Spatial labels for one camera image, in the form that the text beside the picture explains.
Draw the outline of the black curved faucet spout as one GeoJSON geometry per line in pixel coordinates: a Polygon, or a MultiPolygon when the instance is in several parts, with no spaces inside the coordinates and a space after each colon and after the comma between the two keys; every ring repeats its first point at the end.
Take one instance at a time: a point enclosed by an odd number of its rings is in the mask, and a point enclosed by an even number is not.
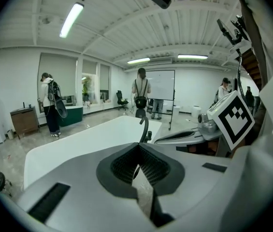
{"type": "Polygon", "coordinates": [[[149,128],[149,120],[147,117],[143,117],[140,121],[140,125],[142,125],[144,123],[144,130],[143,130],[143,133],[142,133],[142,136],[140,138],[140,143],[144,143],[144,139],[147,135],[147,132],[148,132],[148,128],[149,128]]]}

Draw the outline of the person's grey shirt torso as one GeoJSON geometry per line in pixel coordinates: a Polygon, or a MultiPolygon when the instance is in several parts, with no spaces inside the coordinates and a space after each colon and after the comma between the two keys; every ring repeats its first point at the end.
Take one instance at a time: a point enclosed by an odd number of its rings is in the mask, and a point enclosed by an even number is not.
{"type": "Polygon", "coordinates": [[[239,1],[265,87],[273,76],[273,11],[265,0],[239,1]]]}

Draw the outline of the dark green storage bin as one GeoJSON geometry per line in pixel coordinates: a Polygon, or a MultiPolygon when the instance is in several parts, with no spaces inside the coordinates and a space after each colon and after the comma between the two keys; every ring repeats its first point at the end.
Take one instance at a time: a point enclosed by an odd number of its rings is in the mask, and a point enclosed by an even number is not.
{"type": "Polygon", "coordinates": [[[67,106],[67,116],[65,118],[58,117],[60,127],[66,127],[83,120],[83,106],[67,106]]]}

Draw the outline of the whiteboard on black stand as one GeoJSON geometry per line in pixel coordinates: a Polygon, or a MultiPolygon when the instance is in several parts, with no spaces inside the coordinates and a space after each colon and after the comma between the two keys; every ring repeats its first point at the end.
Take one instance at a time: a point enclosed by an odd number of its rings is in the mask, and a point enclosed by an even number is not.
{"type": "MultiPolygon", "coordinates": [[[[147,71],[146,77],[151,84],[147,112],[152,114],[154,99],[164,100],[162,115],[170,116],[168,130],[171,130],[175,98],[175,70],[147,71]]],[[[156,112],[155,119],[158,120],[158,112],[156,112]]]]}

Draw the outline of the black chest mount device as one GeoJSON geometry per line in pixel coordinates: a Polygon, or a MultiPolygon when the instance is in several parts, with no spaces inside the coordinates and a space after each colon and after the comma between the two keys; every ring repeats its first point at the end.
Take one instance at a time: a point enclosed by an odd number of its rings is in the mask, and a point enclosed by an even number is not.
{"type": "Polygon", "coordinates": [[[222,35],[228,39],[232,48],[230,49],[231,54],[238,55],[238,67],[237,67],[237,90],[239,91],[241,97],[245,101],[245,95],[243,92],[242,84],[241,84],[241,65],[243,61],[243,55],[240,51],[241,47],[247,46],[250,44],[249,38],[246,34],[246,28],[244,24],[244,20],[242,16],[237,15],[237,20],[231,20],[232,25],[235,27],[232,32],[220,19],[217,20],[217,24],[219,26],[222,35]]]}

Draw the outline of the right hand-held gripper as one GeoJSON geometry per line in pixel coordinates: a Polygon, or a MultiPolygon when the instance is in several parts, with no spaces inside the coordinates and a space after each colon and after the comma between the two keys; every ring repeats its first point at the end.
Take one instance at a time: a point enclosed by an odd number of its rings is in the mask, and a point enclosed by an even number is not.
{"type": "Polygon", "coordinates": [[[232,151],[252,129],[255,121],[238,91],[225,95],[206,113],[198,115],[201,130],[182,130],[155,140],[154,144],[200,144],[221,132],[232,151]]]}

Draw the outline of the black office chair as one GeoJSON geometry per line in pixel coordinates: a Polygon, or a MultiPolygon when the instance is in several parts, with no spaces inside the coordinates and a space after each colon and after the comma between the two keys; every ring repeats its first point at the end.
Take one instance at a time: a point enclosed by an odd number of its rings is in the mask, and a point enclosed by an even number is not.
{"type": "Polygon", "coordinates": [[[124,111],[127,110],[127,105],[129,103],[128,99],[124,99],[122,96],[121,90],[118,90],[116,93],[117,96],[117,104],[118,104],[118,109],[123,109],[124,111]]]}

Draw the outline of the wooden cabinet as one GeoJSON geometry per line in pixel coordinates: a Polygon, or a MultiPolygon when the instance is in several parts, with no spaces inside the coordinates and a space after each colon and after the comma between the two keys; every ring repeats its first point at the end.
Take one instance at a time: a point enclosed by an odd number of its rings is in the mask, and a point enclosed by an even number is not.
{"type": "Polygon", "coordinates": [[[34,106],[11,111],[10,116],[18,139],[25,134],[40,131],[34,106]]]}

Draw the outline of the person's right hand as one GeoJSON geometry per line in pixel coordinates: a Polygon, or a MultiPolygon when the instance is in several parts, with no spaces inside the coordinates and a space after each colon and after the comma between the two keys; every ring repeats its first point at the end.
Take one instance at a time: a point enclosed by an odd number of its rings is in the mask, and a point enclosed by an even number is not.
{"type": "Polygon", "coordinates": [[[188,153],[215,156],[218,148],[218,141],[205,141],[200,144],[187,145],[188,153]]]}

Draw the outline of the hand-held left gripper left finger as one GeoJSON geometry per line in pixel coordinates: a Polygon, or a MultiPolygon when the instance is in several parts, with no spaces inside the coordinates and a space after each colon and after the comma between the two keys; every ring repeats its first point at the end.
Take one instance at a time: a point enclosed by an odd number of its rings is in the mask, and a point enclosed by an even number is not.
{"type": "Polygon", "coordinates": [[[17,205],[36,232],[151,232],[132,186],[138,144],[77,156],[32,183],[17,205]]]}

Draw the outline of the white bathtub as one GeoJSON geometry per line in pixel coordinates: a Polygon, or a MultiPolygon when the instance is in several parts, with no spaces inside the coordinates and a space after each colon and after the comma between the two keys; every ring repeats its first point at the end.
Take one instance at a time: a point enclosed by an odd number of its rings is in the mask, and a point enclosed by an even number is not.
{"type": "Polygon", "coordinates": [[[32,149],[25,159],[24,189],[69,159],[117,145],[139,142],[145,125],[140,122],[140,118],[120,116],[32,149]]]}

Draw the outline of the white cylindrical appliance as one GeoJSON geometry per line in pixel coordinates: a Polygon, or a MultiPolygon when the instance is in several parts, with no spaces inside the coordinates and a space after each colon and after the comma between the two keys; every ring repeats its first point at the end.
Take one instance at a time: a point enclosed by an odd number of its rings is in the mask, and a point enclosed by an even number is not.
{"type": "Polygon", "coordinates": [[[199,106],[192,106],[191,108],[191,116],[194,118],[197,118],[199,116],[199,114],[201,114],[201,107],[199,106]]]}

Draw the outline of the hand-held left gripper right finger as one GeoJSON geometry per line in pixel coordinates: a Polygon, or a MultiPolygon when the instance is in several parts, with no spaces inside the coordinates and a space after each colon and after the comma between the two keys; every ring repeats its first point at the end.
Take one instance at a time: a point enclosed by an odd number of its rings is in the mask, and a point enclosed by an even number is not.
{"type": "Polygon", "coordinates": [[[159,177],[153,186],[152,217],[139,228],[234,227],[231,200],[243,173],[243,152],[232,159],[196,155],[139,144],[142,168],[154,168],[159,177]]]}

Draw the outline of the window with plants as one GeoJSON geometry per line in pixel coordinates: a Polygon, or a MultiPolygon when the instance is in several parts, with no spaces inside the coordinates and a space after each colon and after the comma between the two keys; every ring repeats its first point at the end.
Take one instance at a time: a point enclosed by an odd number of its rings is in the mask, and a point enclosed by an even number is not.
{"type": "Polygon", "coordinates": [[[96,103],[94,74],[82,73],[82,97],[83,105],[87,108],[96,103]]]}

